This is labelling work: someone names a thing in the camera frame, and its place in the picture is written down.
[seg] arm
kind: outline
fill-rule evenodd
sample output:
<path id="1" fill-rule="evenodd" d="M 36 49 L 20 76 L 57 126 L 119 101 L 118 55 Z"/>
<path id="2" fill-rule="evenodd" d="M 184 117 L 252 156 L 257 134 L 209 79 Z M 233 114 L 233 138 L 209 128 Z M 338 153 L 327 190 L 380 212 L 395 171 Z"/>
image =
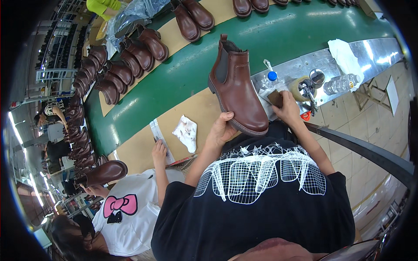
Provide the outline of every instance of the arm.
<path id="1" fill-rule="evenodd" d="M 166 173 L 167 148 L 163 145 L 162 140 L 156 142 L 151 154 L 155 167 L 155 179 L 157 180 L 158 205 L 162 207 L 169 183 Z"/>
<path id="2" fill-rule="evenodd" d="M 117 15 L 119 11 L 118 10 L 113 10 L 110 7 L 107 7 L 106 10 L 103 12 L 104 15 L 108 15 L 108 16 L 115 16 Z"/>
<path id="3" fill-rule="evenodd" d="M 184 183 L 196 187 L 205 169 L 221 155 L 225 142 L 237 133 L 228 121 L 234 117 L 233 112 L 222 112 L 214 122 L 211 131 L 206 138 L 202 152 L 190 167 Z"/>
<path id="4" fill-rule="evenodd" d="M 56 114 L 64 124 L 65 129 L 67 130 L 67 121 L 65 120 L 65 116 L 62 111 L 57 106 L 52 106 L 52 112 Z"/>
<path id="5" fill-rule="evenodd" d="M 276 106 L 272 106 L 277 117 L 292 129 L 302 147 L 309 153 L 310 157 L 318 165 L 319 170 L 324 175 L 335 173 L 334 167 L 332 166 L 331 161 L 329 161 L 325 151 L 314 139 L 311 132 L 300 118 L 299 106 L 293 95 L 288 91 L 281 91 L 280 94 L 283 96 L 283 107 L 279 109 Z"/>

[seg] cardboard box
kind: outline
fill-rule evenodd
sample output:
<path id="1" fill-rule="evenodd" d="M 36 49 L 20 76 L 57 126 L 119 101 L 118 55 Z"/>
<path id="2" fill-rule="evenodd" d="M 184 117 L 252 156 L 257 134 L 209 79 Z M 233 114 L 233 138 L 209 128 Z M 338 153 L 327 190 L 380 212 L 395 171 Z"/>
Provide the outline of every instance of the cardboard box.
<path id="1" fill-rule="evenodd" d="M 375 0 L 360 0 L 360 7 L 367 16 L 374 19 L 380 19 L 383 15 L 382 9 L 376 4 Z"/>

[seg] black t-shirt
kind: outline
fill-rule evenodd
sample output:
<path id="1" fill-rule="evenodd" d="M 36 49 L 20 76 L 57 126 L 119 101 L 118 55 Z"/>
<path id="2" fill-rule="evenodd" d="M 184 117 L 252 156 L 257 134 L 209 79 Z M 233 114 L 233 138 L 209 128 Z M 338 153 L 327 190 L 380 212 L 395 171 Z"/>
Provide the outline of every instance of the black t-shirt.
<path id="1" fill-rule="evenodd" d="M 46 153 L 51 162 L 57 162 L 59 158 L 68 156 L 71 152 L 70 144 L 61 140 L 57 143 L 48 142 L 46 144 Z"/>
<path id="2" fill-rule="evenodd" d="M 271 152 L 282 154 L 301 150 L 283 139 L 253 138 L 236 146 L 227 158 L 243 157 L 236 152 L 241 147 L 245 148 L 244 152 L 252 151 L 254 146 L 258 153 L 260 148 L 270 148 L 264 150 L 264 154 L 270 155 Z M 303 189 L 300 189 L 299 179 L 283 181 L 288 177 L 288 173 L 285 175 L 283 172 L 282 176 L 280 172 L 281 162 L 284 161 L 275 163 L 277 183 L 258 193 L 256 199 L 251 198 L 253 192 L 246 190 L 254 186 L 250 182 L 246 183 L 243 194 L 247 194 L 242 198 L 220 196 L 220 184 L 228 186 L 225 176 L 221 183 L 214 186 L 215 175 L 204 173 L 198 189 L 180 182 L 169 184 L 151 241 L 156 259 L 226 261 L 269 238 L 298 243 L 311 253 L 331 253 L 352 244 L 354 219 L 345 177 L 339 172 L 328 176 L 319 173 L 317 178 L 323 181 L 319 182 L 323 190 L 315 190 L 317 195 L 308 194 L 306 191 L 313 192 L 310 187 L 315 184 L 312 176 L 306 176 L 305 184 L 308 185 Z"/>

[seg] black hair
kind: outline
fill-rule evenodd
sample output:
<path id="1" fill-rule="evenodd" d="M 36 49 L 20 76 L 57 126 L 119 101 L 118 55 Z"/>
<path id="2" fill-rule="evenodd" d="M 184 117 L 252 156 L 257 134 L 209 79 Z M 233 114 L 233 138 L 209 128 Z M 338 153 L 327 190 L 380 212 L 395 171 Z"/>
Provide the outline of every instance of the black hair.
<path id="1" fill-rule="evenodd" d="M 37 126 L 37 125 L 38 125 L 38 123 L 39 123 L 39 118 L 40 118 L 40 113 L 36 114 L 36 115 L 35 115 L 35 117 L 33 117 L 33 124 L 34 124 L 35 126 Z"/>
<path id="2" fill-rule="evenodd" d="M 72 230 L 81 229 L 72 224 L 65 215 L 58 215 L 52 221 L 52 239 L 68 261 L 120 261 L 125 259 L 125 257 L 113 256 L 100 249 L 87 250 L 85 248 L 86 239 L 82 235 L 74 235 Z"/>

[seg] boot heel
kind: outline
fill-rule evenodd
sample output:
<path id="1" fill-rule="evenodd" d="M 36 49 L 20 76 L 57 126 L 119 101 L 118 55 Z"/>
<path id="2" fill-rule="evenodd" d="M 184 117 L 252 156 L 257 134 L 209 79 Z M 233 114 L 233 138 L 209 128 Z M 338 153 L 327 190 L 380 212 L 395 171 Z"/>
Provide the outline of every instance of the boot heel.
<path id="1" fill-rule="evenodd" d="M 157 30 L 154 30 L 154 32 L 157 35 L 157 37 L 161 40 L 161 34 L 160 34 L 160 32 L 158 32 Z"/>
<path id="2" fill-rule="evenodd" d="M 208 77 L 208 87 L 209 87 L 209 90 L 210 90 L 213 94 L 215 94 L 215 86 L 213 86 L 213 84 L 212 84 L 212 82 L 211 82 L 211 80 L 210 80 L 210 77 Z"/>

